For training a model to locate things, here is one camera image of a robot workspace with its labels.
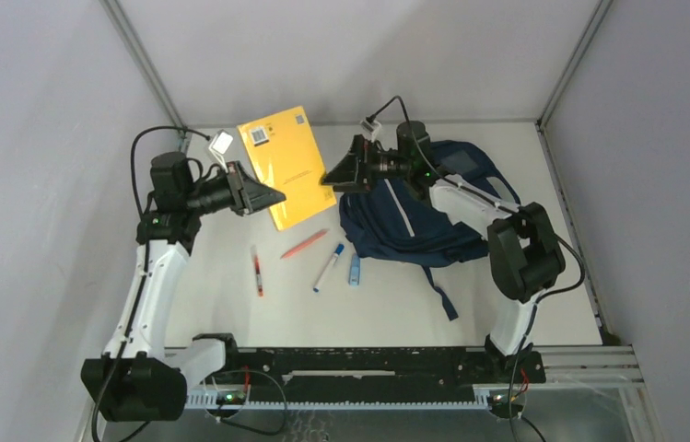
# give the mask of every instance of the backpack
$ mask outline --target backpack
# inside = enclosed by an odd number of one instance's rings
[[[478,189],[520,203],[518,194],[491,161],[472,143],[438,141],[431,144],[434,161],[462,176]],[[501,183],[503,193],[495,189]],[[442,298],[449,320],[459,317],[448,295],[434,284],[431,267],[476,260],[488,255],[486,240],[464,223],[415,199],[402,179],[378,180],[369,193],[345,193],[339,202],[345,236],[360,258],[411,262],[423,268],[428,283]]]

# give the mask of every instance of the barcode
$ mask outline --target barcode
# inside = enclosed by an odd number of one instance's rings
[[[250,130],[250,136],[252,137],[252,143],[254,145],[262,145],[269,141],[268,135],[266,135],[266,130],[263,126],[258,126]]]

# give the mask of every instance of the yellow book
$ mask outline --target yellow book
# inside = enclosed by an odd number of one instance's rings
[[[298,106],[239,126],[255,177],[286,196],[269,207],[277,230],[285,230],[336,204],[320,150],[304,108]]]

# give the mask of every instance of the white wall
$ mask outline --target white wall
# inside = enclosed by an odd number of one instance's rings
[[[615,2],[549,135],[606,319],[690,441],[690,2]]]
[[[128,149],[162,122],[98,2],[0,0],[0,440],[73,439],[134,262]]]
[[[182,118],[535,120],[597,0],[123,0]],[[398,109],[387,121],[401,120]]]

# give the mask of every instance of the white marker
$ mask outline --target white marker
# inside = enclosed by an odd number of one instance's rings
[[[322,281],[325,279],[325,276],[328,274],[328,272],[331,270],[334,264],[336,264],[336,260],[339,259],[339,255],[342,254],[342,250],[345,249],[345,244],[342,244],[341,242],[339,243],[338,246],[336,246],[336,250],[333,251],[333,256],[331,259],[328,261],[327,264],[325,264],[325,268],[322,269],[321,275],[318,277],[318,281],[315,283],[315,286],[312,288],[312,290],[315,291],[315,293],[320,292],[320,287],[322,285]]]

